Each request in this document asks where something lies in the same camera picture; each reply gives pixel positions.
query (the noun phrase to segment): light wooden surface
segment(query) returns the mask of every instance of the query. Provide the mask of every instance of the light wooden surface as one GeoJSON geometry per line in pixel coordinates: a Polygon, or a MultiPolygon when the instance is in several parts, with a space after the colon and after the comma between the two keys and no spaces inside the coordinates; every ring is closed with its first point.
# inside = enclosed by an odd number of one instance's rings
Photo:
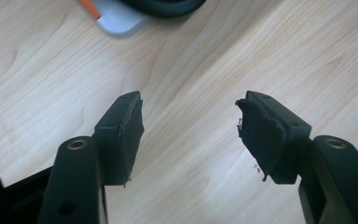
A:
{"type": "Polygon", "coordinates": [[[235,101],[273,96],[358,148],[358,1],[208,0],[188,19],[106,35],[74,0],[0,0],[0,177],[52,165],[123,93],[143,136],[111,223],[303,223],[297,185],[262,182],[235,101]]]}

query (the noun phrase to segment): black clamp jaw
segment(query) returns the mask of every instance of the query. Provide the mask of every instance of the black clamp jaw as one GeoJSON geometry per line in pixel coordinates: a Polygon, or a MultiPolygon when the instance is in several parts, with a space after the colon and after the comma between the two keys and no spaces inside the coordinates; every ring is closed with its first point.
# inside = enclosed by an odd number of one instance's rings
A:
{"type": "Polygon", "coordinates": [[[310,137],[310,125],[272,97],[248,91],[236,102],[238,131],[265,178],[295,184],[307,223],[358,223],[358,151],[333,136],[310,137]]]}
{"type": "Polygon", "coordinates": [[[0,180],[0,223],[108,223],[104,186],[130,180],[144,132],[140,93],[117,98],[94,130],[62,143],[52,167],[0,180]]]}

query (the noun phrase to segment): metal screw hole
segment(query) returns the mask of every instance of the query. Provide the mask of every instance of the metal screw hole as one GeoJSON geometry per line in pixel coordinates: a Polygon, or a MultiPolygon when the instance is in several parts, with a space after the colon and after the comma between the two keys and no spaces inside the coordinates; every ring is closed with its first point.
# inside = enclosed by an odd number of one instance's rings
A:
{"type": "Polygon", "coordinates": [[[79,139],[68,144],[68,148],[72,150],[81,149],[87,145],[85,140],[79,139]]]}
{"type": "Polygon", "coordinates": [[[337,149],[342,149],[345,148],[345,144],[343,144],[341,141],[337,140],[337,139],[333,139],[333,138],[327,138],[324,140],[325,143],[333,148],[337,148],[337,149]]]}

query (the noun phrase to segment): orange stripe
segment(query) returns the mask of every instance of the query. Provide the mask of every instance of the orange stripe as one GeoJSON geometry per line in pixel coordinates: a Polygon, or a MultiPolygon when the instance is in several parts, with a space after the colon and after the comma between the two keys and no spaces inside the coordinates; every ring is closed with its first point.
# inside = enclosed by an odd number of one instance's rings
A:
{"type": "Polygon", "coordinates": [[[98,11],[97,7],[92,4],[92,0],[78,0],[81,5],[91,14],[91,16],[98,20],[101,17],[100,12],[98,11]]]}

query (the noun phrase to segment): black plastic part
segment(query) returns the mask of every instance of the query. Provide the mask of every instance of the black plastic part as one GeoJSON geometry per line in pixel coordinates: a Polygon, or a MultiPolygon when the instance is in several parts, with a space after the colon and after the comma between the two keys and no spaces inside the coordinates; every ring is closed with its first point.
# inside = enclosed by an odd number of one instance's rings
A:
{"type": "Polygon", "coordinates": [[[128,181],[144,132],[140,92],[119,97],[95,130],[64,142],[53,168],[5,189],[0,180],[0,223],[107,223],[104,184],[128,181]]]}
{"type": "Polygon", "coordinates": [[[358,223],[356,148],[351,143],[333,136],[318,136],[310,149],[310,160],[322,191],[307,192],[305,189],[303,194],[300,191],[305,216],[313,216],[313,220],[317,220],[314,223],[358,223]],[[319,200],[312,206],[309,201],[316,201],[315,198],[319,200]]]}
{"type": "Polygon", "coordinates": [[[161,18],[183,17],[197,10],[205,0],[122,0],[146,14],[161,18]]]}
{"type": "Polygon", "coordinates": [[[247,91],[236,105],[242,111],[240,138],[265,176],[276,184],[294,184],[296,152],[309,142],[310,125],[266,94],[247,91]]]}
{"type": "Polygon", "coordinates": [[[0,223],[36,223],[51,168],[3,189],[0,180],[0,223]]]}
{"type": "Polygon", "coordinates": [[[95,126],[104,185],[125,185],[135,163],[141,136],[142,100],[138,91],[117,98],[95,126]]]}
{"type": "Polygon", "coordinates": [[[62,143],[37,223],[106,223],[99,155],[94,139],[62,143]]]}

